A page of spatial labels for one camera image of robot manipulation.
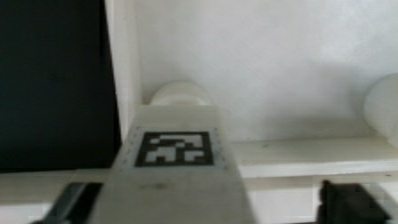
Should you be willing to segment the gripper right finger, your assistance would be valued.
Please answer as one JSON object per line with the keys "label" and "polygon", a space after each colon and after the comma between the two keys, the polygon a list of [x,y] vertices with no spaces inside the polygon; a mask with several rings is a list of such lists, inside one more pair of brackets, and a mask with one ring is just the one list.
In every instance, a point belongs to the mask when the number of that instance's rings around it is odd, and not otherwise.
{"label": "gripper right finger", "polygon": [[317,224],[393,224],[398,217],[359,183],[322,182]]}

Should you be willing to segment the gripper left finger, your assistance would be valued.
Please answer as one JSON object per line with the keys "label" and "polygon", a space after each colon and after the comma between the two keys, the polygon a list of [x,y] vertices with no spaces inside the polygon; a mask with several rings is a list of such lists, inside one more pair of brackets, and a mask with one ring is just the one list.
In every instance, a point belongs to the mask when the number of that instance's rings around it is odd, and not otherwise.
{"label": "gripper left finger", "polygon": [[89,224],[102,187],[100,182],[70,183],[43,219],[32,224]]}

